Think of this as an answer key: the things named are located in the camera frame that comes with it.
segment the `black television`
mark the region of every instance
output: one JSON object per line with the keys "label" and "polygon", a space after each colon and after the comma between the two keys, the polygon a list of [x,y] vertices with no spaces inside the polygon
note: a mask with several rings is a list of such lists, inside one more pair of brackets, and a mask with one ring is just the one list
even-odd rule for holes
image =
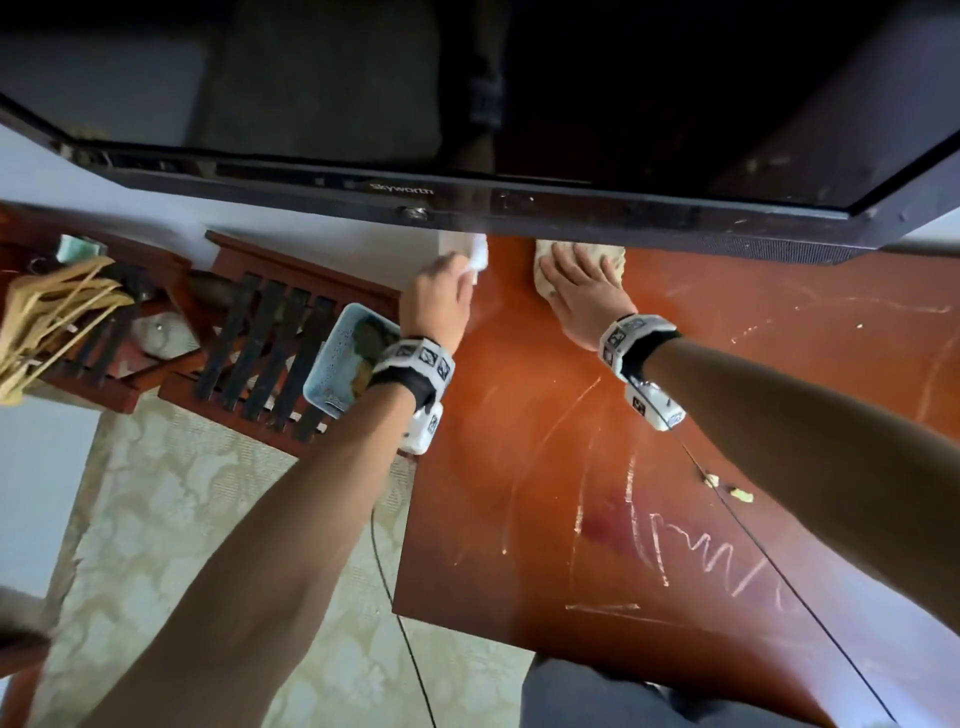
{"label": "black television", "polygon": [[17,4],[0,94],[125,186],[381,223],[838,263],[960,206],[955,2]]}

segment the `wire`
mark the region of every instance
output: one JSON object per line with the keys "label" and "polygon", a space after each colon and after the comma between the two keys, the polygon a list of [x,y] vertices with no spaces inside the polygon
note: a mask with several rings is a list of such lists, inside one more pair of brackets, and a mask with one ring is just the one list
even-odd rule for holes
{"label": "wire", "polygon": [[[373,544],[373,558],[376,559],[376,570],[380,572],[380,582],[383,584],[383,591],[387,593],[390,600],[390,608],[394,608],[394,596],[390,593],[390,587],[387,586],[387,577],[383,573],[383,564],[380,563],[380,553],[376,549],[376,535],[373,532],[373,515],[376,513],[376,506],[370,512],[370,540]],[[423,686],[423,678],[420,676],[420,667],[417,665],[417,658],[414,657],[414,648],[410,646],[410,639],[407,637],[407,631],[403,628],[403,620],[400,615],[394,614],[396,623],[400,627],[400,634],[403,635],[403,641],[407,644],[407,652],[410,654],[410,662],[414,664],[414,672],[417,674],[417,682],[420,683],[420,692],[423,694],[423,702],[426,703],[426,712],[430,714],[430,725],[437,728],[437,720],[433,717],[433,708],[430,707],[430,697],[426,694],[426,687]]]}
{"label": "wire", "polygon": [[[663,415],[662,415],[662,414],[660,413],[660,411],[657,409],[657,406],[656,406],[655,404],[653,404],[653,403],[650,401],[649,398],[647,398],[642,392],[639,392],[639,394],[640,394],[641,397],[643,397],[645,400],[647,400],[647,404],[649,404],[651,407],[653,407],[654,412],[657,413],[657,416],[663,421],[663,423],[666,425],[666,428],[670,431],[670,433],[671,433],[675,438],[677,438],[677,442],[680,443],[680,447],[684,449],[684,452],[686,453],[686,456],[687,456],[688,458],[690,458],[690,462],[693,463],[694,467],[696,467],[696,469],[697,469],[698,471],[700,471],[700,477],[701,477],[702,479],[706,480],[706,479],[707,479],[707,471],[705,471],[704,468],[703,468],[703,466],[701,466],[700,463],[697,462],[697,459],[693,456],[693,453],[690,452],[689,448],[686,446],[686,443],[684,442],[684,440],[683,440],[683,438],[680,436],[680,434],[679,434],[673,427],[670,426],[670,423],[666,421],[666,418],[663,417]],[[730,504],[727,503],[727,500],[726,500],[723,496],[720,495],[720,493],[719,493],[719,490],[720,490],[720,489],[719,489],[719,488],[710,488],[710,489],[713,491],[713,493],[716,495],[716,497],[717,497],[717,498],[720,500],[720,502],[723,504],[723,507],[727,509],[727,513],[729,513],[729,514],[732,516],[733,520],[736,522],[736,524],[737,524],[738,526],[740,526],[740,529],[741,529],[745,534],[747,534],[747,538],[749,538],[751,541],[754,542],[754,546],[756,546],[756,547],[759,549],[760,553],[763,554],[763,557],[764,557],[767,561],[770,562],[770,566],[773,567],[774,571],[777,573],[777,576],[780,577],[780,579],[783,581],[783,583],[786,584],[787,589],[790,590],[790,592],[793,594],[793,596],[795,596],[795,597],[797,598],[797,601],[799,601],[799,602],[803,605],[804,609],[806,609],[806,611],[810,614],[810,616],[813,617],[813,620],[814,620],[814,621],[817,623],[817,625],[824,631],[824,634],[827,635],[827,637],[829,638],[829,640],[833,643],[833,646],[835,646],[838,650],[840,650],[840,654],[844,656],[844,658],[847,660],[848,663],[850,663],[850,667],[853,668],[853,671],[857,674],[857,676],[860,678],[860,680],[863,681],[863,684],[867,686],[867,690],[869,690],[869,691],[871,692],[871,694],[874,696],[874,698],[876,698],[876,702],[878,702],[878,703],[880,704],[880,707],[883,708],[883,710],[884,710],[884,711],[886,712],[886,714],[890,717],[890,719],[893,720],[894,722],[896,722],[896,719],[894,718],[894,715],[890,712],[890,709],[887,708],[886,703],[884,703],[883,700],[880,698],[880,696],[876,693],[876,690],[874,690],[874,686],[872,686],[872,685],[868,682],[868,680],[867,680],[867,678],[864,676],[863,672],[860,671],[860,668],[856,666],[856,663],[853,661],[853,658],[852,658],[849,654],[847,654],[847,650],[845,650],[845,649],[840,645],[840,643],[837,641],[837,639],[836,639],[835,637],[833,637],[833,635],[832,635],[832,634],[830,633],[830,631],[827,629],[827,626],[820,620],[819,617],[817,617],[816,613],[810,608],[810,605],[806,603],[806,600],[805,600],[802,596],[800,596],[800,592],[798,592],[798,591],[794,588],[793,584],[790,583],[790,580],[786,577],[786,574],[784,574],[783,571],[780,570],[780,567],[777,566],[777,562],[775,562],[772,558],[770,558],[770,554],[767,553],[766,549],[765,549],[763,546],[760,545],[760,541],[754,536],[753,533],[750,532],[750,529],[747,528],[746,525],[744,525],[743,521],[741,521],[741,520],[737,517],[736,513],[735,513],[735,512],[733,511],[733,509],[730,507]]]}

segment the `brown tabletop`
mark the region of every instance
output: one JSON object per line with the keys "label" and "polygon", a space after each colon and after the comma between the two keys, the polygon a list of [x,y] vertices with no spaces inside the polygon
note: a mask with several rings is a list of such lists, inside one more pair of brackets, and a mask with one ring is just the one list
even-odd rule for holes
{"label": "brown tabletop", "polygon": [[[563,338],[532,265],[533,241],[491,239],[418,467],[396,611],[813,722],[952,723],[960,640],[821,546],[695,423],[675,436],[637,417]],[[698,342],[956,439],[957,281],[960,261],[934,257],[820,268],[631,250],[624,285]],[[723,497],[789,585],[681,441],[754,493]]]}

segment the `patterned floor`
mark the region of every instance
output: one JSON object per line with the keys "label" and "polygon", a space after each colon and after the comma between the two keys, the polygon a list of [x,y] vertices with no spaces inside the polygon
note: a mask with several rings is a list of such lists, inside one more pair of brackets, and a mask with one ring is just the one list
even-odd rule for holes
{"label": "patterned floor", "polygon": [[[155,396],[116,417],[90,463],[100,495],[77,549],[31,725],[76,725],[148,643],[200,569],[292,458]],[[376,509],[393,586],[414,466],[397,459]],[[438,725],[516,726],[531,654],[408,620]],[[267,726],[424,726],[426,710],[373,559],[353,551],[306,659]]]}

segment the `person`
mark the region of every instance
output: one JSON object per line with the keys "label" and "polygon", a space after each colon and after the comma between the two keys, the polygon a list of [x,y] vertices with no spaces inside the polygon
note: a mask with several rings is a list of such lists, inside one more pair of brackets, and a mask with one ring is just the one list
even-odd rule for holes
{"label": "person", "polygon": [[[400,299],[403,338],[456,352],[473,290],[466,266],[449,255],[417,276]],[[610,263],[590,262],[579,246],[555,247],[540,266],[564,333],[583,349],[596,351],[613,322],[636,313]],[[682,337],[648,352],[641,369],[817,538],[960,631],[960,449],[951,441]],[[417,402],[401,381],[374,383],[233,529],[84,725],[259,725],[320,628]],[[797,724],[741,704],[685,709],[665,695],[538,658],[521,724]]]}

